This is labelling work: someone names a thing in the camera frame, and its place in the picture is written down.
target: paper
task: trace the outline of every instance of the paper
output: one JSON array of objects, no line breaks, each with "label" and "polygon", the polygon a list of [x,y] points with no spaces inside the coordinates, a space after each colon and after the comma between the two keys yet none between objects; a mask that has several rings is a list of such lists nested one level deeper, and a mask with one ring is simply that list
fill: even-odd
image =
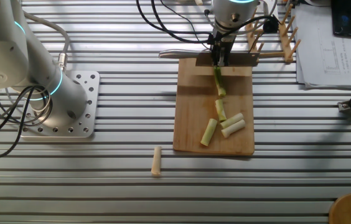
[{"label": "paper", "polygon": [[301,4],[293,14],[296,39],[301,39],[297,81],[308,88],[351,89],[351,38],[333,35],[331,9]]}]

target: cable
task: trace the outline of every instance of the cable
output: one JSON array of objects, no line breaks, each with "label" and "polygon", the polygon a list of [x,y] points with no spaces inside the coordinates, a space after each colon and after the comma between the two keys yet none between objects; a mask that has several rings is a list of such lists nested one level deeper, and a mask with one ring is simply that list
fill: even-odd
[{"label": "cable", "polygon": [[24,14],[25,14],[26,18],[33,20],[35,22],[39,22],[43,25],[51,27],[51,28],[55,29],[56,31],[60,32],[63,35],[63,37],[65,38],[65,45],[63,47],[62,53],[68,52],[69,45],[70,45],[70,38],[69,38],[69,35],[66,33],[66,31],[62,27],[58,26],[57,24],[54,24],[53,22],[46,21],[45,19],[39,18],[37,16],[33,16],[32,14],[29,14],[25,11],[24,11]]},{"label": "cable", "polygon": [[17,104],[22,100],[22,98],[17,98],[17,100],[15,101],[15,103],[10,107],[8,108],[3,114],[0,115],[0,119],[3,119],[5,117],[5,115],[9,114],[11,112],[12,109],[14,109]]},{"label": "cable", "polygon": [[43,108],[41,110],[36,110],[32,106],[30,106],[30,108],[32,108],[32,110],[34,112],[38,112],[38,113],[45,111],[47,109],[47,107],[49,106],[50,102],[51,102],[51,94],[49,92],[48,92],[48,94],[49,94],[49,101],[48,101],[48,103],[45,106],[43,106]]},{"label": "cable", "polygon": [[[174,31],[174,30],[168,30],[166,29],[163,29],[163,28],[160,28],[158,26],[156,26],[155,24],[153,24],[152,22],[150,22],[144,15],[142,9],[141,9],[141,5],[139,3],[139,0],[136,0],[136,4],[137,4],[137,8],[138,8],[138,11],[139,11],[139,14],[141,15],[141,17],[144,19],[144,21],[146,23],[148,23],[151,27],[157,29],[157,30],[160,30],[160,31],[163,31],[163,32],[166,32],[167,34],[171,35],[173,38],[179,40],[179,41],[182,41],[182,42],[185,42],[185,43],[190,43],[190,44],[201,44],[201,43],[208,43],[208,40],[203,40],[203,41],[196,41],[196,40],[188,40],[188,39],[184,39],[184,38],[181,38],[181,37],[178,37],[177,35],[175,34],[208,34],[208,35],[212,35],[211,32],[184,32],[184,31]],[[152,4],[152,9],[155,9],[156,11],[156,8],[155,8],[155,4],[153,2]]]},{"label": "cable", "polygon": [[[24,108],[24,112],[22,114],[21,123],[19,125],[18,135],[17,135],[14,143],[12,144],[12,146],[6,152],[0,154],[0,158],[8,155],[9,153],[11,153],[12,150],[14,150],[14,148],[18,144],[18,142],[19,142],[19,140],[21,138],[22,129],[23,129],[23,126],[24,126],[24,121],[25,121],[25,118],[26,118],[27,107],[28,107],[28,105],[30,103],[30,99],[32,98],[32,93],[35,90],[35,88],[36,87],[32,87],[31,89],[30,88],[26,88],[24,91],[22,91],[22,92],[26,93],[28,90],[30,90],[29,96],[27,97],[27,100],[26,100],[26,103],[25,103],[25,108]],[[13,114],[14,111],[15,111],[15,108],[13,108],[11,110],[11,112],[8,114],[7,118],[0,124],[0,129],[7,123],[9,117]]]},{"label": "cable", "polygon": [[[174,14],[176,14],[177,16],[179,16],[179,17],[185,19],[186,21],[188,21],[189,24],[190,24],[190,26],[192,27],[192,30],[193,30],[194,32],[196,32],[195,27],[194,27],[194,24],[193,24],[188,18],[186,18],[186,17],[184,17],[183,15],[178,14],[177,12],[175,12],[175,10],[171,9],[169,6],[167,6],[166,4],[164,4],[163,0],[161,0],[161,3],[162,3],[162,5],[163,5],[164,7],[166,7],[168,10],[172,11],[172,12],[173,12]],[[199,38],[198,38],[198,35],[197,35],[196,33],[195,33],[195,36],[196,36],[196,39],[197,39],[198,41],[200,41]],[[210,48],[208,48],[205,44],[202,43],[202,45],[203,45],[207,50],[210,50]]]},{"label": "cable", "polygon": [[177,35],[175,35],[173,32],[169,31],[165,25],[163,24],[163,22],[161,21],[161,18],[159,17],[159,14],[157,13],[156,11],[156,4],[155,4],[155,0],[151,0],[151,4],[152,4],[152,10],[153,10],[153,14],[155,15],[155,18],[157,20],[157,22],[161,25],[161,27],[163,28],[163,31],[168,33],[170,36],[176,38],[177,40],[179,41],[183,41],[185,43],[190,43],[190,44],[202,44],[202,43],[207,43],[208,40],[205,40],[205,41],[196,41],[196,40],[188,40],[188,39],[184,39],[184,38],[181,38]]},{"label": "cable", "polygon": [[[26,94],[26,92],[28,90],[31,90],[31,88],[25,88],[23,91],[22,91],[22,94],[20,94],[18,96],[18,99],[17,101],[20,101],[22,99],[22,97]],[[11,115],[13,114],[13,112],[15,111],[15,108],[11,109],[11,111],[8,113],[7,117],[4,119],[4,121],[0,124],[0,129],[8,122],[9,118],[11,117]]]},{"label": "cable", "polygon": [[[139,0],[136,0],[136,4],[137,4],[137,8],[138,8],[139,14],[141,15],[141,17],[144,19],[144,21],[145,21],[146,23],[148,23],[151,27],[153,27],[153,28],[155,28],[155,29],[158,29],[158,30],[160,30],[160,31],[165,32],[164,29],[162,29],[162,28],[156,26],[155,24],[153,24],[152,22],[150,22],[150,21],[145,17],[145,15],[144,15],[144,13],[143,13],[143,10],[141,9],[141,5],[140,5],[140,3],[139,3]],[[173,34],[195,34],[195,33],[196,33],[196,34],[208,34],[208,35],[212,34],[211,32],[205,32],[205,31],[203,31],[203,32],[176,31],[176,30],[169,30],[169,31],[172,32]]]},{"label": "cable", "polygon": [[[50,102],[48,102],[48,103],[46,103],[45,102],[45,96],[42,94],[42,98],[43,98],[43,106],[44,106],[44,108],[47,108],[47,106],[50,104]],[[6,110],[4,109],[4,107],[3,107],[3,105],[1,104],[1,102],[0,102],[0,108],[5,112]],[[34,119],[32,119],[32,120],[30,120],[30,121],[26,121],[25,122],[25,126],[30,126],[30,127],[33,127],[33,126],[37,126],[38,124],[33,124],[33,122],[35,122],[35,121],[37,121],[38,119],[40,119],[43,115],[44,115],[44,113],[45,113],[45,110],[43,110],[43,111],[41,111],[41,113],[40,114],[38,114],[38,115],[36,115],[36,117],[34,118]],[[12,116],[10,117],[10,119],[9,119],[9,121],[8,122],[10,122],[10,123],[14,123],[14,124],[19,124],[20,123],[20,121],[18,121],[17,119],[15,119],[15,118],[13,118]]]},{"label": "cable", "polygon": [[8,100],[9,100],[12,104],[14,104],[15,101],[12,99],[11,95],[9,94],[8,88],[6,88],[6,94],[7,94]]}]

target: green onion piece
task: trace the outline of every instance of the green onion piece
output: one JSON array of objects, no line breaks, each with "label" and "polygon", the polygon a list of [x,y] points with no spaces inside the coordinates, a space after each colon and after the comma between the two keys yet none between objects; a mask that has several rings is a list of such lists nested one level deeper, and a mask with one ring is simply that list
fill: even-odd
[{"label": "green onion piece", "polygon": [[221,132],[223,133],[225,138],[228,138],[228,137],[230,137],[230,135],[232,133],[244,128],[245,126],[246,126],[245,121],[240,120],[240,121],[236,122],[235,124],[233,124],[233,125],[225,128],[225,129],[221,130]]},{"label": "green onion piece", "polygon": [[243,114],[238,113],[237,115],[233,116],[232,118],[224,121],[221,123],[221,127],[223,128],[227,128],[233,124],[235,124],[236,122],[243,120]]},{"label": "green onion piece", "polygon": [[215,108],[217,109],[218,119],[220,121],[225,121],[227,117],[225,116],[223,100],[216,100]]},{"label": "green onion piece", "polygon": [[210,119],[208,121],[208,125],[205,131],[205,134],[203,135],[202,140],[200,141],[200,143],[204,146],[208,146],[208,144],[210,143],[210,140],[212,139],[213,133],[215,131],[215,128],[217,126],[217,121],[214,119]]},{"label": "green onion piece", "polygon": [[221,76],[221,67],[215,66],[214,67],[214,79],[215,85],[217,86],[218,95],[224,97],[227,93],[225,92],[224,85],[223,85],[223,78]]}]

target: bolt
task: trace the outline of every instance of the bolt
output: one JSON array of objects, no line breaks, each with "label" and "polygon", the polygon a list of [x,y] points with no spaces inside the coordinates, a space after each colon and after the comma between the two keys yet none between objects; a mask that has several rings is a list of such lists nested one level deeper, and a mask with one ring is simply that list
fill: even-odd
[{"label": "bolt", "polygon": [[232,14],[231,15],[231,20],[232,20],[232,22],[238,22],[239,21],[239,14],[237,14],[237,13],[234,13],[234,14]]}]

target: black cable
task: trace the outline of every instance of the black cable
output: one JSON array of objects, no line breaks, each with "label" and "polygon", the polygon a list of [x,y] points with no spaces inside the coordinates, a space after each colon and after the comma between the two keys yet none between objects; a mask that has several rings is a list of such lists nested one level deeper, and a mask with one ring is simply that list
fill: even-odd
[{"label": "black cable", "polygon": [[152,22],[150,22],[144,15],[142,9],[141,9],[141,5],[139,3],[139,0],[136,0],[136,4],[137,4],[137,8],[138,8],[138,11],[139,11],[139,14],[141,15],[141,17],[144,19],[144,21],[146,23],[148,23],[151,27],[155,28],[155,29],[158,29],[160,31],[163,31],[169,35],[171,35],[173,38],[179,40],[179,41],[182,41],[182,42],[185,42],[185,43],[190,43],[190,44],[201,44],[201,43],[208,43],[208,40],[203,40],[203,41],[196,41],[196,40],[188,40],[188,39],[184,39],[184,38],[181,38],[181,37],[178,37],[177,35],[175,34],[208,34],[208,35],[212,35],[211,32],[183,32],[183,31],[174,31],[174,30],[168,30],[168,29],[163,29],[163,28],[160,28],[158,26],[156,26],[155,24],[153,24]]},{"label": "black cable", "polygon": [[[136,0],[136,4],[137,4],[137,8],[139,11],[139,14],[141,15],[141,17],[145,20],[146,23],[148,23],[151,27],[158,29],[160,31],[164,32],[164,29],[156,26],[155,24],[153,24],[152,22],[150,22],[144,15],[143,10],[141,9],[141,5],[139,3],[139,0]],[[169,30],[170,32],[172,32],[173,34],[195,34],[195,32],[191,32],[191,31],[176,31],[176,30]],[[202,32],[196,32],[196,34],[212,34],[211,32],[207,32],[207,31],[202,31]]]},{"label": "black cable", "polygon": [[[163,5],[164,7],[166,7],[168,10],[172,11],[172,12],[173,12],[174,14],[176,14],[177,16],[179,16],[179,17],[185,19],[186,21],[188,21],[189,24],[190,24],[190,26],[192,27],[192,30],[195,32],[196,39],[197,39],[198,41],[200,41],[199,38],[198,38],[198,35],[196,34],[196,30],[195,30],[194,24],[193,24],[188,18],[186,18],[186,17],[184,17],[183,15],[181,15],[181,14],[175,12],[175,10],[173,10],[172,8],[170,8],[169,6],[167,6],[166,4],[164,4],[163,0],[161,0],[161,3],[162,3],[162,5]],[[210,48],[208,48],[205,44],[202,43],[202,45],[203,45],[207,50],[210,50]]]},{"label": "black cable", "polygon": [[[22,99],[22,97],[25,96],[26,92],[27,92],[28,90],[30,90],[30,89],[31,89],[31,87],[25,88],[25,89],[21,92],[21,94],[18,96],[18,99],[16,100],[16,102],[17,102],[17,103],[20,102],[20,100]],[[9,118],[11,117],[11,115],[13,114],[14,111],[15,111],[15,107],[13,107],[13,109],[10,110],[10,112],[9,112],[8,115],[7,115],[7,117],[6,117],[6,118],[4,119],[4,121],[0,124],[0,129],[8,122]]]},{"label": "black cable", "polygon": [[[23,95],[25,95],[25,93],[29,90],[29,96],[27,97],[26,103],[25,103],[25,108],[24,108],[24,112],[22,114],[22,118],[21,118],[21,123],[19,125],[19,130],[18,130],[18,135],[14,141],[14,143],[12,144],[12,146],[4,153],[0,154],[0,158],[4,157],[6,155],[8,155],[9,153],[11,153],[12,150],[14,150],[14,148],[17,146],[20,138],[21,138],[21,134],[22,134],[22,129],[24,127],[24,121],[26,118],[26,113],[27,113],[27,107],[29,106],[30,103],[30,99],[32,98],[32,94],[33,91],[36,89],[36,86],[34,87],[27,87],[25,88],[22,93],[18,96],[18,99],[21,99],[23,97]],[[8,122],[9,118],[11,117],[11,115],[13,114],[13,112],[15,111],[15,107],[11,110],[11,112],[7,115],[6,119],[0,124],[0,129]]]},{"label": "black cable", "polygon": [[203,43],[207,43],[208,40],[204,40],[204,41],[200,41],[200,40],[188,40],[185,38],[181,38],[177,35],[175,35],[173,32],[169,31],[166,26],[163,24],[163,22],[161,21],[161,18],[159,17],[159,14],[156,11],[156,4],[155,4],[155,0],[151,0],[151,4],[152,4],[152,10],[153,10],[153,14],[155,15],[155,18],[157,20],[157,22],[161,25],[161,27],[163,28],[163,31],[168,33],[170,36],[172,36],[173,38],[185,42],[185,43],[189,43],[189,44],[203,44]]},{"label": "black cable", "polygon": [[[45,96],[44,96],[43,93],[41,93],[41,95],[42,95],[43,104],[44,104],[43,106],[46,106],[47,103],[46,103],[46,101],[45,101]],[[6,111],[6,109],[3,107],[3,105],[1,104],[1,102],[0,102],[0,108],[1,108],[4,112]],[[30,121],[25,121],[25,122],[24,122],[24,126],[29,126],[29,127],[38,126],[39,124],[29,124],[29,123],[33,123],[33,122],[37,121],[39,118],[41,118],[41,117],[44,115],[45,112],[47,112],[47,110],[44,110],[44,111],[42,111],[40,114],[37,114],[36,117],[35,117],[34,119],[32,119],[32,120],[30,120]],[[18,121],[17,119],[13,118],[12,116],[10,117],[10,119],[9,119],[8,122],[14,123],[14,124],[19,124],[19,123],[21,123],[20,121]]]}]

